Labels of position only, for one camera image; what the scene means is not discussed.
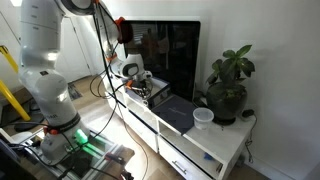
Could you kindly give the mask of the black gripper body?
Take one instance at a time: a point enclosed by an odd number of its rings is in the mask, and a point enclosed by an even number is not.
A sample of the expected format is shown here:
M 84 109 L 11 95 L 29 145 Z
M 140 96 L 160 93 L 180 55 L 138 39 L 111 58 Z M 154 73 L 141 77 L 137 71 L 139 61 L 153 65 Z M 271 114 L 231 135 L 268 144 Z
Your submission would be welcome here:
M 142 99 L 147 99 L 151 96 L 153 84 L 150 80 L 134 81 L 131 89 Z

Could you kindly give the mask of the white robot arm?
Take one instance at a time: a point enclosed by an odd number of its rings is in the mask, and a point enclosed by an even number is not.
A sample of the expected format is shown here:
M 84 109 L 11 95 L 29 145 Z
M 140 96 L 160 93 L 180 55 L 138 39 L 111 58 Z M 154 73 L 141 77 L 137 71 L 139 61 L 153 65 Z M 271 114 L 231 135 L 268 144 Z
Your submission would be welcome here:
M 62 20 L 87 15 L 94 18 L 106 70 L 127 79 L 127 87 L 140 96 L 149 94 L 145 81 L 152 73 L 144 69 L 142 56 L 130 54 L 121 60 L 113 46 L 131 40 L 132 26 L 113 19 L 101 0 L 22 0 L 19 80 L 48 121 L 40 148 L 50 163 L 63 160 L 90 135 L 71 102 L 65 78 L 55 70 Z

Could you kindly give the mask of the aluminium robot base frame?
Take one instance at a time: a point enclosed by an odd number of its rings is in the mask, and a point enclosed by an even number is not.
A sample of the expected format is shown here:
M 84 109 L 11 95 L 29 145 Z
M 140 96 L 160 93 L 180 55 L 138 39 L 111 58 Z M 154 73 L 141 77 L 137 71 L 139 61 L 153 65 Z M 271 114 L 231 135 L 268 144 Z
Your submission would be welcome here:
M 85 144 L 64 147 L 61 160 L 48 160 L 40 149 L 42 130 L 19 144 L 30 158 L 60 180 L 134 180 L 125 168 L 134 151 L 91 131 Z

